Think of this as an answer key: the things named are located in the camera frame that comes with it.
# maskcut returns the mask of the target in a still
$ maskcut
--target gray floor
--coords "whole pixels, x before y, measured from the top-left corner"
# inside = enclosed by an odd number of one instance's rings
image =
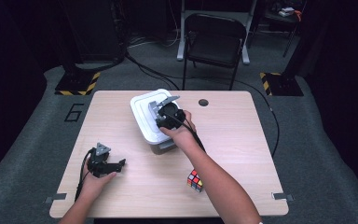
[[[240,64],[237,80],[252,85],[265,96],[260,72],[284,70],[288,56],[282,57],[286,39],[282,35],[258,34],[249,49],[250,65]],[[183,63],[176,61],[177,43],[171,47],[144,44],[129,48],[139,63],[180,77]],[[87,67],[98,64],[86,64]],[[200,65],[188,67],[188,74],[224,74],[226,70]],[[0,223],[56,223],[48,214],[53,195],[62,178],[92,95],[59,96],[54,88],[62,77],[60,67],[46,72],[48,87],[17,141],[0,163]],[[263,217],[264,223],[358,223],[358,181],[341,160],[326,136],[318,108],[307,83],[297,77],[303,97],[266,96],[276,113],[281,136],[274,157],[282,187],[296,199],[289,202],[289,213],[283,217]],[[173,81],[180,86],[181,78]],[[156,90],[171,88],[160,80],[146,76],[125,60],[101,73],[93,91]],[[187,90],[227,90],[228,85],[191,78]],[[234,91],[249,91],[255,100],[268,145],[277,141],[277,126],[263,97],[254,89],[236,82]],[[78,122],[65,122],[73,104],[82,111]]]

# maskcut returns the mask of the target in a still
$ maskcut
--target hazard tape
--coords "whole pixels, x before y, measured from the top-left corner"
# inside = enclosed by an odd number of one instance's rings
[[[97,73],[94,75],[86,91],[55,91],[55,94],[56,95],[90,95],[92,93],[92,90],[95,88],[95,85],[97,84],[97,80],[98,77],[100,77],[100,74],[101,73]]]
[[[264,90],[267,95],[272,95],[271,88],[269,86],[269,82],[267,81],[267,75],[280,76],[280,73],[260,73],[261,81],[263,82]]]

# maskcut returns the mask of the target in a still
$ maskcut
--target wooden table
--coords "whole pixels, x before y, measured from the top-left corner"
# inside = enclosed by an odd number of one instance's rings
[[[133,116],[130,100],[150,91],[97,91],[76,140],[50,215],[62,217],[74,203],[81,162],[98,142],[111,147],[109,162],[127,159],[122,173],[103,190],[89,217],[217,217],[205,191],[186,184],[193,167],[176,148],[152,152]],[[262,216],[288,212],[269,147],[247,91],[170,91],[192,120],[207,153],[246,189]],[[209,101],[200,106],[199,100]]]

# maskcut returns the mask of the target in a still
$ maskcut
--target wire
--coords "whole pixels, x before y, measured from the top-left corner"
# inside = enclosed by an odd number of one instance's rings
[[[162,78],[162,77],[154,77],[153,75],[147,73],[141,66],[138,65],[138,67],[139,67],[139,69],[140,69],[142,72],[144,72],[146,75],[148,75],[148,76],[150,76],[150,77],[153,77],[153,78],[155,78],[155,79],[158,79],[158,80],[164,82],[165,84],[167,84],[167,86],[170,88],[170,90],[172,90],[172,87],[171,87],[170,83],[168,83],[164,78]]]
[[[97,73],[97,72],[101,72],[103,70],[112,68],[112,67],[120,64],[122,61],[123,61],[122,59],[113,60],[113,62],[108,64],[108,65],[104,65],[104,66],[100,66],[100,67],[96,67],[96,68],[79,68],[79,69],[81,69],[82,71],[86,71],[86,72],[95,72],[95,73]]]
[[[89,154],[92,153],[93,150],[95,150],[95,148],[92,148],[92,149],[90,149],[90,150],[87,152],[86,156],[85,156],[84,159],[83,159],[83,162],[81,163],[80,178],[79,178],[79,183],[78,183],[78,185],[77,185],[77,190],[76,190],[76,195],[75,195],[75,201],[76,201],[77,198],[79,197],[80,192],[81,192],[81,190],[82,190],[82,188],[83,188],[83,181],[84,181],[84,179],[86,178],[86,175],[88,175],[89,172],[90,172],[90,171],[88,171],[88,172],[83,176],[83,169],[84,169],[84,166],[85,166],[85,164],[86,164],[87,157],[89,156]]]
[[[171,84],[173,84],[173,86],[174,86],[177,90],[180,90],[179,87],[178,87],[174,82],[172,82],[172,81],[168,78],[169,76],[164,75],[164,74],[162,74],[162,73],[160,73],[160,72],[157,72],[157,71],[155,71],[155,70],[153,70],[153,69],[151,69],[151,68],[149,68],[149,67],[147,67],[147,66],[145,66],[145,65],[143,65],[143,64],[141,64],[141,63],[138,63],[134,58],[132,58],[132,57],[130,56],[130,54],[129,54],[128,52],[126,52],[126,55],[125,55],[125,56],[126,56],[126,58],[128,58],[131,62],[133,62],[133,63],[135,63],[136,65],[138,65],[138,67],[139,67],[140,69],[143,68],[143,69],[147,70],[148,72],[151,72],[151,73],[153,73],[153,74],[159,76],[158,79],[164,80],[164,82],[165,82],[165,81],[168,81],[168,82],[170,82]]]
[[[142,35],[140,35],[139,37],[133,36],[131,38],[131,40],[129,41],[129,44],[132,47],[133,45],[138,45],[138,43],[141,43],[141,44],[144,43],[145,40],[146,40],[145,36],[142,36]]]
[[[143,43],[139,43],[139,44],[133,44],[133,45],[128,46],[128,49],[132,49],[132,48],[135,48],[135,47],[138,47],[141,45],[145,45],[145,44],[155,44],[155,43],[158,43],[158,42],[157,41],[149,41],[149,42],[143,42]]]
[[[172,46],[174,43],[176,43],[176,41],[178,40],[178,37],[179,37],[178,24],[176,23],[175,16],[173,15],[171,0],[168,0],[168,4],[170,5],[171,15],[172,15],[172,18],[173,18],[173,22],[175,23],[176,38],[173,40],[173,42],[172,42],[170,45],[162,45],[162,46],[164,46],[164,47],[170,47],[170,46]]]
[[[212,81],[212,82],[217,82],[217,81],[213,81],[213,80],[211,80],[211,79],[209,79],[209,78],[205,78],[205,77],[190,77],[190,78],[199,78],[199,79],[205,79],[205,80]],[[229,80],[229,78],[224,78],[224,77],[216,77],[216,78]],[[271,111],[271,114],[272,114],[272,116],[273,116],[273,118],[274,118],[274,120],[275,120],[275,124],[276,124],[276,126],[277,126],[277,140],[276,140],[275,146],[274,146],[274,148],[272,149],[272,152],[271,152],[271,157],[274,158],[275,152],[276,152],[276,150],[277,150],[277,148],[278,148],[279,140],[280,140],[280,137],[281,137],[281,130],[280,130],[279,122],[278,122],[278,120],[277,120],[277,117],[276,117],[276,115],[275,115],[275,112],[272,110],[272,107],[270,106],[269,101],[268,101],[267,98],[263,95],[263,93],[262,93],[261,91],[259,91],[259,90],[258,90],[257,88],[255,88],[254,86],[249,85],[249,84],[247,84],[247,83],[245,83],[245,82],[238,81],[238,80],[235,80],[235,82],[238,82],[238,83],[240,83],[240,84],[242,84],[242,85],[248,86],[248,87],[252,88],[253,90],[257,91],[257,92],[261,95],[261,97],[263,98],[263,100],[264,100],[264,102],[266,103],[266,105],[268,106],[269,111]]]

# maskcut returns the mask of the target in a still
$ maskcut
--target person's left hand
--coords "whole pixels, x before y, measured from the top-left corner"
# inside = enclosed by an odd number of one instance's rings
[[[80,192],[79,198],[84,198],[94,202],[103,191],[103,187],[109,183],[113,177],[117,175],[117,173],[113,172],[109,175],[98,178],[92,173],[89,173],[89,169],[87,167],[88,162],[89,159],[87,159],[83,167],[83,176],[85,175],[86,177],[84,178],[83,188]]]

